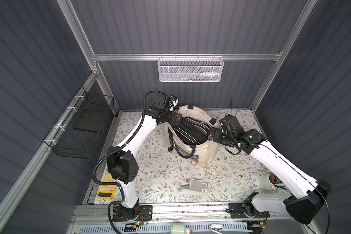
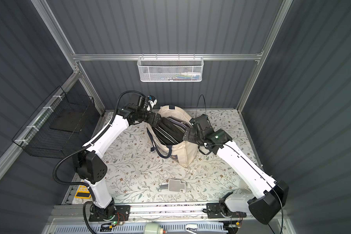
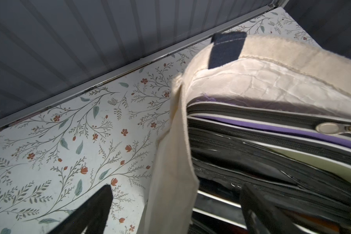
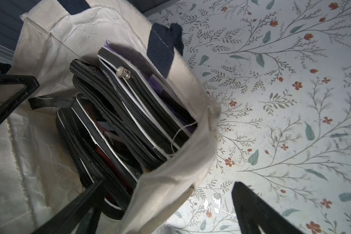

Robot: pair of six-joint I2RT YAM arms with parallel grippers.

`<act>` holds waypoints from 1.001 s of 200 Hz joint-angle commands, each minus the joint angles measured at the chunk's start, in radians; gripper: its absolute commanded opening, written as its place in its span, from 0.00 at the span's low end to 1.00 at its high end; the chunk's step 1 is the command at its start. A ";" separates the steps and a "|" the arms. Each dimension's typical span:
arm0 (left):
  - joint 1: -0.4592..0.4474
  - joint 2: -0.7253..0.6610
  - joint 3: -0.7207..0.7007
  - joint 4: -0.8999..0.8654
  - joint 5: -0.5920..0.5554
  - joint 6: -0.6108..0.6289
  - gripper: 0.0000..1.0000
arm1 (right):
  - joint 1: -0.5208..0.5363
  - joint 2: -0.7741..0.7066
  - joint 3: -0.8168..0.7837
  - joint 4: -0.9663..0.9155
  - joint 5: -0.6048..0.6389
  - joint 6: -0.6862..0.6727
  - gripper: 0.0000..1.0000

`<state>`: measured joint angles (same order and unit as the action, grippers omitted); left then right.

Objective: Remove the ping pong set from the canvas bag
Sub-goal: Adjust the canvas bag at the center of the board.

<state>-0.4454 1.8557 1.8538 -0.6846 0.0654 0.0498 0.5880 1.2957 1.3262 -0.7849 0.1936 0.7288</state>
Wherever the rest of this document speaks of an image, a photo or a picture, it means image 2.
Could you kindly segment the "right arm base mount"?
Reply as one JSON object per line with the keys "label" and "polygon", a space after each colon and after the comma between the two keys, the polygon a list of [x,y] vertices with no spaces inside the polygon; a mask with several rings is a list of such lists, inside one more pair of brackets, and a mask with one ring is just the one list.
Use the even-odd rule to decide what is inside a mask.
{"label": "right arm base mount", "polygon": [[203,213],[207,214],[208,218],[237,218],[243,219],[247,217],[244,212],[232,212],[226,205],[222,205],[218,202],[207,203],[206,207],[202,210]]}

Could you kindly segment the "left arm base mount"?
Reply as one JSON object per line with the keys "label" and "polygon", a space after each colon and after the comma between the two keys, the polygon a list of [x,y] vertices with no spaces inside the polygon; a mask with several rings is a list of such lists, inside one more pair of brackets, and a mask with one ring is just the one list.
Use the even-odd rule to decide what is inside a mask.
{"label": "left arm base mount", "polygon": [[125,222],[129,218],[130,210],[131,206],[129,205],[111,205],[103,209],[93,204],[90,208],[90,216],[88,221]]}

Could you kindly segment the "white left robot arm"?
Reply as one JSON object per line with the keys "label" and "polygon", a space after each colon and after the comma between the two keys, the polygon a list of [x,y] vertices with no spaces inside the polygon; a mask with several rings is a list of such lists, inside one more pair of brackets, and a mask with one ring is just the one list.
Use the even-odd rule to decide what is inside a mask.
{"label": "white left robot arm", "polygon": [[150,100],[143,106],[128,104],[119,108],[104,128],[83,145],[84,149],[72,157],[74,170],[89,189],[96,207],[107,209],[113,205],[113,198],[108,192],[105,180],[107,165],[102,160],[105,152],[115,139],[134,123],[156,123],[157,114],[152,111],[156,103]]}

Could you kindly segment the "beige canvas tote bag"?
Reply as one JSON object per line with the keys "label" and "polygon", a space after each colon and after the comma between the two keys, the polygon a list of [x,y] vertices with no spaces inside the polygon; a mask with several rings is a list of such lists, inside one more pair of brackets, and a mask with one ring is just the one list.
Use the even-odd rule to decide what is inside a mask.
{"label": "beige canvas tote bag", "polygon": [[[192,117],[182,108],[172,105],[163,106],[158,111],[162,117],[174,117],[190,123]],[[187,168],[195,159],[198,152],[198,145],[183,141],[177,145],[163,145],[154,134],[151,125],[146,124],[146,132],[151,144],[151,151],[156,152],[163,159],[172,159],[184,168]]]}

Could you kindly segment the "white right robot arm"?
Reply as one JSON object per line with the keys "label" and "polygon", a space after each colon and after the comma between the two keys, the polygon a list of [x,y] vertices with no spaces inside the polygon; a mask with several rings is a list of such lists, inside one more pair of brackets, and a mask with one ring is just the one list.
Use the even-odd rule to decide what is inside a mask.
{"label": "white right robot arm", "polygon": [[224,160],[251,192],[244,197],[227,193],[219,200],[221,214],[230,217],[236,212],[250,213],[257,221],[268,225],[278,212],[283,211],[289,193],[287,183],[276,181],[256,166],[228,133],[212,128],[207,115],[192,118],[190,123],[192,128],[185,132],[184,139],[205,147]]}

